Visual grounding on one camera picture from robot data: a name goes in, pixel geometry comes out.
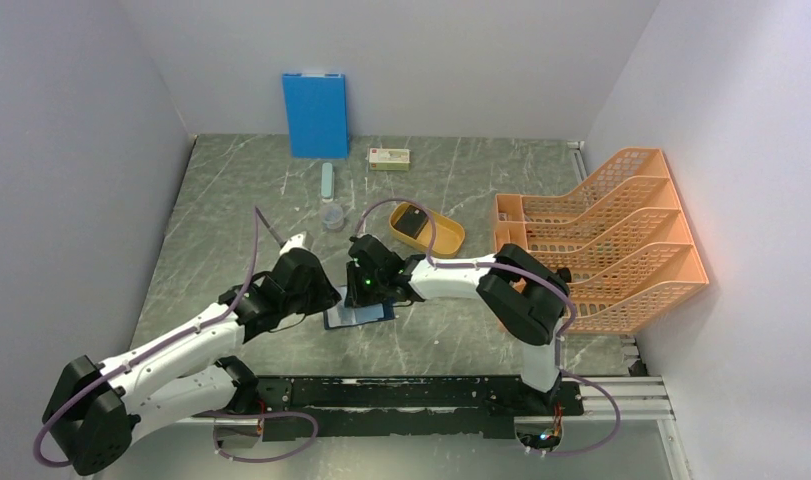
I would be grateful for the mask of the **navy blue card holder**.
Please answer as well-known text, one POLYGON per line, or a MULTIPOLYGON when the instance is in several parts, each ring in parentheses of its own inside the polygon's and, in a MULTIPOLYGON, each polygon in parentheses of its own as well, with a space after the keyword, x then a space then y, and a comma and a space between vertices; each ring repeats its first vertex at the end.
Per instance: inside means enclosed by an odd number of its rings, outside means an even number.
POLYGON ((391 302, 383 302, 366 307, 347 307, 347 287, 336 287, 341 300, 323 313, 325 330, 359 327, 367 324, 393 320, 394 307, 391 302))

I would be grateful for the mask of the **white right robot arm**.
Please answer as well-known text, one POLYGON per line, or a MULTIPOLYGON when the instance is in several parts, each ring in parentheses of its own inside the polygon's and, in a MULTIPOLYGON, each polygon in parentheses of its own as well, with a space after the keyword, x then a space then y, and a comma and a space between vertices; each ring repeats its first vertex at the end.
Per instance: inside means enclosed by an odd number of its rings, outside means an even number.
POLYGON ((499 252, 471 259, 402 258, 370 234, 350 238, 348 307, 383 301, 425 302, 441 298, 482 301, 523 344, 523 406, 543 414, 559 399, 558 337, 576 307, 564 272, 556 273, 527 251, 506 244, 499 252))

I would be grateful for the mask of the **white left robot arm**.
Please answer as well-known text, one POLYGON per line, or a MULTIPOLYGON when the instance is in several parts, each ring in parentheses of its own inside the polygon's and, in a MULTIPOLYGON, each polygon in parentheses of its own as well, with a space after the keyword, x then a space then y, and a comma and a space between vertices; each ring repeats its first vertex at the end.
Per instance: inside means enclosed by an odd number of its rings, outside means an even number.
POLYGON ((181 419, 211 411, 263 412, 258 377, 234 351, 288 316, 321 313, 340 299, 319 259, 294 247, 271 270, 250 275, 161 337, 100 362, 72 360, 43 413, 36 459, 56 464, 42 454, 50 435, 66 457, 61 466, 89 476, 181 419))

